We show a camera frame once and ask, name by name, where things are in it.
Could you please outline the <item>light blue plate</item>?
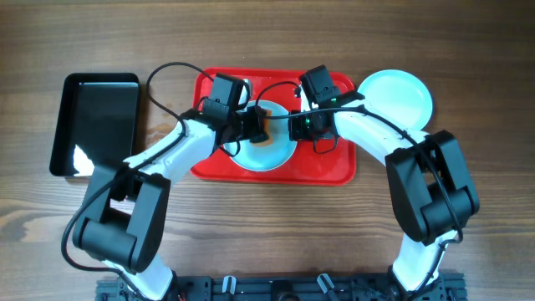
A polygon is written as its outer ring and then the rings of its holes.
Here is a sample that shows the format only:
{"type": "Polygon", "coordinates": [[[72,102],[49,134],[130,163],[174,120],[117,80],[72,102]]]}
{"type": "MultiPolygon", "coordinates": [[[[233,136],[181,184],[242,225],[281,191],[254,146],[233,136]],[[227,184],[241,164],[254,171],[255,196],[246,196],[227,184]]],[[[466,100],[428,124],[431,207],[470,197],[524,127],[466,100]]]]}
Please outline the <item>light blue plate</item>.
{"type": "Polygon", "coordinates": [[[420,79],[403,70],[375,72],[359,85],[358,92],[375,110],[405,127],[423,130],[431,120],[430,91],[420,79]]]}
{"type": "MultiPolygon", "coordinates": [[[[251,106],[255,106],[254,101],[247,104],[247,107],[251,106]]],[[[274,170],[285,164],[297,148],[297,142],[289,139],[286,119],[271,120],[266,118],[264,122],[268,135],[274,139],[271,145],[253,147],[249,140],[230,140],[223,145],[224,150],[232,155],[231,159],[246,170],[274,170]]]]}

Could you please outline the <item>green and orange sponge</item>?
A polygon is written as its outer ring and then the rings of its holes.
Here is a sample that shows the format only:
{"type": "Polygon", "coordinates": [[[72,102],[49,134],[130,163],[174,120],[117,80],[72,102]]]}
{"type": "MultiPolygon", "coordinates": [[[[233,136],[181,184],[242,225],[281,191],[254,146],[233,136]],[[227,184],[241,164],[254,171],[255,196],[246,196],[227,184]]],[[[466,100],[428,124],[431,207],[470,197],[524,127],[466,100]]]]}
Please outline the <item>green and orange sponge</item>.
{"type": "Polygon", "coordinates": [[[270,135],[260,135],[250,139],[253,147],[266,147],[271,145],[274,139],[270,135]]]}

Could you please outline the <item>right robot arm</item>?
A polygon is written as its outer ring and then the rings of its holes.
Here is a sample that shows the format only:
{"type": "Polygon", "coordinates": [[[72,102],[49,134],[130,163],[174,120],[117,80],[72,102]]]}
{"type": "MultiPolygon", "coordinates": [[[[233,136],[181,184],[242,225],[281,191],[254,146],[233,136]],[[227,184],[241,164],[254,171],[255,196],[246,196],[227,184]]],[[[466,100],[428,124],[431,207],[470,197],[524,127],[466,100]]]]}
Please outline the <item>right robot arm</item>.
{"type": "Polygon", "coordinates": [[[479,197],[455,136],[429,134],[407,122],[408,104],[376,105],[352,90],[341,94],[296,90],[300,109],[292,122],[308,135],[328,132],[363,148],[386,169],[396,221],[404,237],[389,270],[398,300],[416,300],[439,282],[446,249],[464,240],[463,229],[480,208],[479,197]]]}

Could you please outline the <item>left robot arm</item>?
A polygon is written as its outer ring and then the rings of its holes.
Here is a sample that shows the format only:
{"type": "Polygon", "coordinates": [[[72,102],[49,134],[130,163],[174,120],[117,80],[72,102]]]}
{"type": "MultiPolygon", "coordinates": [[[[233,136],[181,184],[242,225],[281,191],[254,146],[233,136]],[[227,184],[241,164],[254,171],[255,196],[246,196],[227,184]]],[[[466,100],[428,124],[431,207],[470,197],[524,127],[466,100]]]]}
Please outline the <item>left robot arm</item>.
{"type": "Polygon", "coordinates": [[[67,224],[61,253],[73,268],[89,271],[68,254],[67,243],[104,263],[124,284],[126,300],[177,300],[176,273],[161,260],[170,190],[194,165],[227,142],[264,138],[266,112],[190,109],[175,129],[149,150],[119,163],[94,168],[81,207],[67,224]]]}

